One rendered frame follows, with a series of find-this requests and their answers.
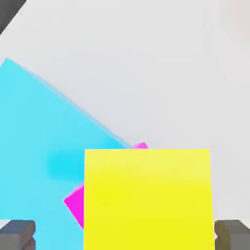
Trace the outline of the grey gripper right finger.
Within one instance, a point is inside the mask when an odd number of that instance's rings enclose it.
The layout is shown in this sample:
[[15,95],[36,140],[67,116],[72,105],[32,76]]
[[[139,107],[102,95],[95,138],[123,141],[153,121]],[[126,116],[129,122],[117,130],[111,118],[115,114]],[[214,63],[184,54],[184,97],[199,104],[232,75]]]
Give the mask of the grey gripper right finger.
[[250,250],[250,229],[240,220],[216,220],[215,250]]

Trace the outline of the large cyan box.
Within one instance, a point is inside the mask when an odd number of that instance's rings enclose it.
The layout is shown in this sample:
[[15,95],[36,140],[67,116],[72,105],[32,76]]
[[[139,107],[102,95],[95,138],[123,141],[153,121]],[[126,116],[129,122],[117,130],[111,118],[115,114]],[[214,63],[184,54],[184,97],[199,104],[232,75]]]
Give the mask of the large cyan box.
[[35,74],[0,65],[0,219],[34,220],[37,250],[83,250],[64,198],[84,181],[85,150],[127,147]]

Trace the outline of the small magenta cube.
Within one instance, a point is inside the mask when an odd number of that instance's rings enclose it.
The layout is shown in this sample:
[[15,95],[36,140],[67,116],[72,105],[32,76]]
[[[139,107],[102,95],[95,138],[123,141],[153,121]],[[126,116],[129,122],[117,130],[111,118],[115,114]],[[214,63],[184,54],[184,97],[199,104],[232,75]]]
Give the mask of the small magenta cube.
[[[148,149],[148,146],[145,142],[138,143],[134,146],[132,146],[130,149]],[[114,150],[117,151],[119,149],[87,149],[86,152],[89,151],[110,151]],[[76,187],[66,198],[64,198],[63,202],[75,218],[75,220],[78,222],[78,224],[81,226],[82,229],[84,229],[84,182]]]

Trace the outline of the small yellow cube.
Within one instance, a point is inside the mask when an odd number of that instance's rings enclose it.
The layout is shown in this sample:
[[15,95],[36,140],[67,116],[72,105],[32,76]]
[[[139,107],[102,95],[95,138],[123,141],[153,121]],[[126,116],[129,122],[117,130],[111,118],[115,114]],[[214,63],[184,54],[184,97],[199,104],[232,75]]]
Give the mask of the small yellow cube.
[[209,150],[87,150],[84,250],[214,250]]

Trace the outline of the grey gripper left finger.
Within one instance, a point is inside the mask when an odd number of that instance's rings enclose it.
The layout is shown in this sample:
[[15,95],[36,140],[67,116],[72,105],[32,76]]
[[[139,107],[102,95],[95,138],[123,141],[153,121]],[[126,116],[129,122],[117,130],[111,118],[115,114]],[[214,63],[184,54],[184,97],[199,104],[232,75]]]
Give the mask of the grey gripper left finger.
[[0,250],[36,250],[33,220],[0,221]]

